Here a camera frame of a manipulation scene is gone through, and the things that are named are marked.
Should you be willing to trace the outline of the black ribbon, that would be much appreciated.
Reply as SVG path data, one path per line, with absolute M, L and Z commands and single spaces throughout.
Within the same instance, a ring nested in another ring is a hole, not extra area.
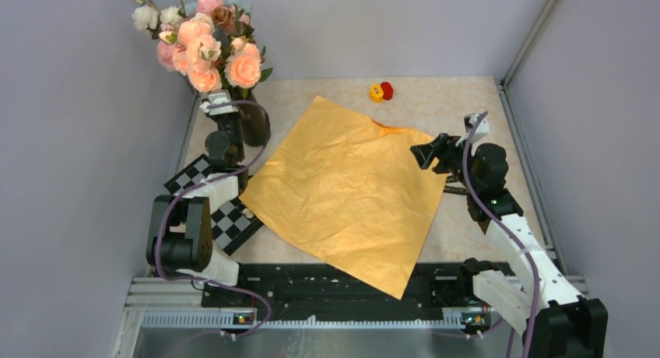
M 444 193 L 452 195 L 470 195 L 467 188 L 465 188 L 458 177 L 454 175 L 449 175 L 446 178 Z

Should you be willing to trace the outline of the orange yellow wrapping paper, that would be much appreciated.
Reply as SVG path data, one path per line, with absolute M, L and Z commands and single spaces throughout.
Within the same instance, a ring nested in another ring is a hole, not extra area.
M 410 150 L 430 140 L 316 97 L 240 199 L 287 243 L 401 299 L 445 186 Z

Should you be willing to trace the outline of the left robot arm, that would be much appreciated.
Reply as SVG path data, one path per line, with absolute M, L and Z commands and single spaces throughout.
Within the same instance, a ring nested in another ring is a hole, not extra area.
M 217 129 L 205 141 L 202 157 L 208 173 L 189 179 L 182 190 L 154 199 L 146 260 L 168 280 L 211 282 L 231 306 L 244 304 L 250 286 L 238 278 L 239 264 L 212 237 L 212 214 L 233 201 L 247 186 L 242 115 L 239 110 L 214 114 Z

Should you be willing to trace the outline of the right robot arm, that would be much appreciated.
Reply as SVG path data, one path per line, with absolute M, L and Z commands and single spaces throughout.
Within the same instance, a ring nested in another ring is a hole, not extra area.
M 602 357 L 608 311 L 567 280 L 536 239 L 506 187 L 506 150 L 493 143 L 473 149 L 466 137 L 441 133 L 410 151 L 420 169 L 450 174 L 466 187 L 471 219 L 520 283 L 515 286 L 494 263 L 470 258 L 458 271 L 459 300 L 494 307 L 521 336 L 525 357 Z

